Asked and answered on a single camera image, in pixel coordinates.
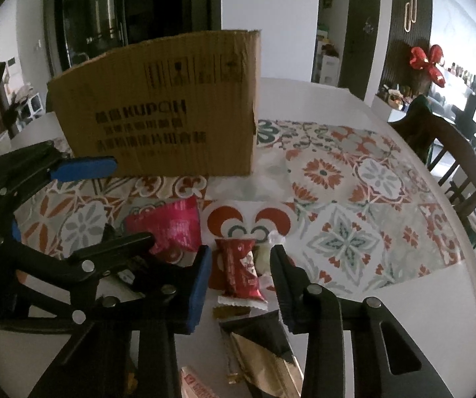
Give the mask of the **red balloon dog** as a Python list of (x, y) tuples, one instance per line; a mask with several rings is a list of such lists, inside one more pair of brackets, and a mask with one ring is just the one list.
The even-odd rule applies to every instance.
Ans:
[(432, 45), (428, 53), (421, 47), (412, 47), (409, 64), (412, 69), (426, 73), (433, 84), (444, 88), (445, 76), (438, 68), (443, 57), (443, 49), (437, 44)]

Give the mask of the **pink snack bag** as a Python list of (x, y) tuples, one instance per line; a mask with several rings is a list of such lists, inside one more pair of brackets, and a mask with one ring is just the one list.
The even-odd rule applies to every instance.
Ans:
[(201, 245), (201, 227), (194, 196), (166, 203), (156, 209), (130, 214), (124, 219), (126, 233), (151, 233), (150, 253), (173, 261), (171, 252), (196, 252)]

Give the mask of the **white pale green candy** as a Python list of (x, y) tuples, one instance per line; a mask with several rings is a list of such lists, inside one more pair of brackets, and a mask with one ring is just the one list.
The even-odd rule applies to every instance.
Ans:
[(268, 243), (257, 244), (253, 248), (254, 265), (258, 276), (270, 275), (271, 246)]

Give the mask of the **dark wooden chair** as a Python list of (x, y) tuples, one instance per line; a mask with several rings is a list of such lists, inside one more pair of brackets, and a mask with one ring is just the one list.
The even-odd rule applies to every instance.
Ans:
[(453, 158), (438, 185), (445, 188), (447, 200), (476, 247), (476, 225), (469, 220), (476, 209), (476, 153), (471, 142), (455, 125), (432, 113), (423, 95), (411, 102), (402, 119), (389, 125), (428, 170), (434, 170), (446, 155)]

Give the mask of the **brown cardboard box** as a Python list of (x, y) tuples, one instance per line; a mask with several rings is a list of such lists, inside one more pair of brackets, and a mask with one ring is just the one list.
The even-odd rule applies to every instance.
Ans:
[(112, 156), (119, 176), (243, 176), (259, 70), (259, 32), (187, 33), (72, 67), (48, 96), (74, 156)]

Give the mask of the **black and gold snack packet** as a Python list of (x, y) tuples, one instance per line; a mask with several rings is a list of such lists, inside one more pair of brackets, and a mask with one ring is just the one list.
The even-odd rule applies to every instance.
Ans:
[(252, 316), (249, 307), (213, 309), (222, 337), (227, 382), (252, 397), (299, 397), (304, 375), (277, 310)]

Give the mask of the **patterned floral table runner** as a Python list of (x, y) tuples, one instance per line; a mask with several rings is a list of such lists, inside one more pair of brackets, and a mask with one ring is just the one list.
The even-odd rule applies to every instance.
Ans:
[(97, 243), (105, 226), (195, 199), (205, 243), (285, 239), (310, 278), (340, 295), (418, 279), (464, 251), (421, 166), (366, 129), (263, 120), (245, 177), (144, 176), (50, 182), (16, 214), (23, 241), (57, 259)]

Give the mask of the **red candy packet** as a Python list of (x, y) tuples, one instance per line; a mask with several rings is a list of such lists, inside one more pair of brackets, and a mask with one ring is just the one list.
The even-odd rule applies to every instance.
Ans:
[(268, 309), (268, 301), (261, 294), (254, 263), (254, 239), (216, 239), (216, 246), (224, 266), (224, 292), (218, 303), (228, 306)]

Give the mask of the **orange-brown wafer packet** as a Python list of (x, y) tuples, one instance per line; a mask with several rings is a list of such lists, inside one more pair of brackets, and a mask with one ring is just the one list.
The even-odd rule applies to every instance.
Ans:
[(190, 366), (183, 366), (179, 373), (182, 398), (217, 398), (215, 392), (201, 381)]

